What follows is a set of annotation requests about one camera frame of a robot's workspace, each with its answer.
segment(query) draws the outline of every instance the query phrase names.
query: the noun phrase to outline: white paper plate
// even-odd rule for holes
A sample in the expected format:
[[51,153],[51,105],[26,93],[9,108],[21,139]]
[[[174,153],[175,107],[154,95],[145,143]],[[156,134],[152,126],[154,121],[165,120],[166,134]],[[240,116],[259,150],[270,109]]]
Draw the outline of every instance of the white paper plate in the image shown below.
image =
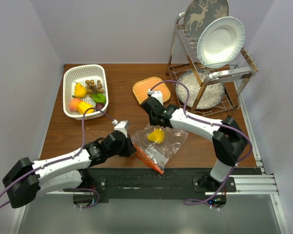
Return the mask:
[[234,17],[223,17],[211,23],[197,44],[197,56],[209,68],[218,68],[232,61],[245,41],[245,28]]

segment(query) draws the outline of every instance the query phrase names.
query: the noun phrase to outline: wooden coaster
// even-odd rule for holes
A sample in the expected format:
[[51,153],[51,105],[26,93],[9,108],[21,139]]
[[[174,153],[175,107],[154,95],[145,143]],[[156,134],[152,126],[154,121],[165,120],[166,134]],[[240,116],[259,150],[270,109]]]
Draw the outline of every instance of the wooden coaster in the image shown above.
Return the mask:
[[[163,81],[161,78],[150,77],[133,85],[132,91],[139,104],[147,99],[147,91],[161,81]],[[167,102],[170,99],[170,91],[164,83],[156,86],[154,90],[159,90],[162,92],[163,102]]]

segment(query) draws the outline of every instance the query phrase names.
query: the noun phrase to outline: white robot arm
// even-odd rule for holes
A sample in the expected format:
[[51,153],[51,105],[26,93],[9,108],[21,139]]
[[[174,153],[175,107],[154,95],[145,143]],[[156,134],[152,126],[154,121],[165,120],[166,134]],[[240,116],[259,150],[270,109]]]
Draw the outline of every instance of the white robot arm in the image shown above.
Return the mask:
[[[220,120],[206,118],[188,112],[187,115],[185,115],[184,110],[177,106],[169,105],[165,108],[160,91],[149,90],[148,96],[149,97],[141,105],[148,113],[151,125],[184,129],[202,136],[214,144],[217,161],[210,173],[210,177],[216,180],[214,181],[216,184],[222,182],[228,175],[230,169],[237,163],[243,150],[247,146],[247,141],[235,131],[213,124],[225,124],[237,130],[241,130],[236,121],[231,117]],[[195,119],[201,120],[201,122],[193,120],[190,117],[195,117]]]
[[[127,134],[129,122],[115,124],[114,131],[106,138],[90,142],[82,149],[47,160],[20,159],[2,180],[5,188],[11,187],[7,194],[12,208],[24,206],[51,191],[83,186],[86,179],[81,169],[104,163],[115,155],[133,155],[136,149]],[[33,173],[16,182],[30,171]]]

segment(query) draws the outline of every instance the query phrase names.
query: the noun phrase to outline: deer pattern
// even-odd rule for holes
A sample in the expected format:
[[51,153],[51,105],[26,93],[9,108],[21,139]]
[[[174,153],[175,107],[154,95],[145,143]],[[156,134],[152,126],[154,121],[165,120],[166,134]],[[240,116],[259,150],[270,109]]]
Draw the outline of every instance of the deer pattern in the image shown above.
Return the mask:
[[192,13],[190,15],[189,21],[186,24],[186,29],[187,29],[187,27],[189,25],[189,30],[191,31],[192,30],[191,29],[192,23],[195,22],[195,21],[197,21],[197,25],[196,25],[196,28],[195,28],[195,30],[197,31],[197,29],[199,27],[201,27],[202,24],[203,24],[203,19],[205,18],[205,13],[207,11],[209,11],[208,6],[210,4],[214,4],[216,2],[217,2],[217,0],[199,0],[199,3],[197,3],[196,1],[194,1],[192,3],[193,4],[192,7],[196,7],[196,4],[197,4],[199,7],[202,8],[202,13],[201,14]]

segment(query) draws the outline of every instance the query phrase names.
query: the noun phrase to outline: white plastic basket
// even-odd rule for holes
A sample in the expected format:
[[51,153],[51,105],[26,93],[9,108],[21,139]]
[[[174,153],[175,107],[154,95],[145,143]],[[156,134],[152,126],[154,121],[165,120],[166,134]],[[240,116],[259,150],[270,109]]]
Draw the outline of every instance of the white plastic basket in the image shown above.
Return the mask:
[[[79,112],[70,111],[69,102],[73,98],[72,96],[74,95],[76,82],[80,83],[83,86],[86,86],[85,81],[87,79],[101,81],[102,88],[104,89],[103,95],[106,97],[106,104],[102,111],[106,112],[107,110],[108,92],[104,68],[96,64],[73,67],[69,69],[67,72],[65,72],[63,77],[63,110],[67,116],[74,118],[76,120],[82,120],[83,115],[81,115]],[[88,95],[82,98],[82,100],[93,106],[96,105],[95,101]],[[103,113],[101,113],[100,111],[95,111],[93,113],[86,114],[85,119],[97,118],[102,115]]]

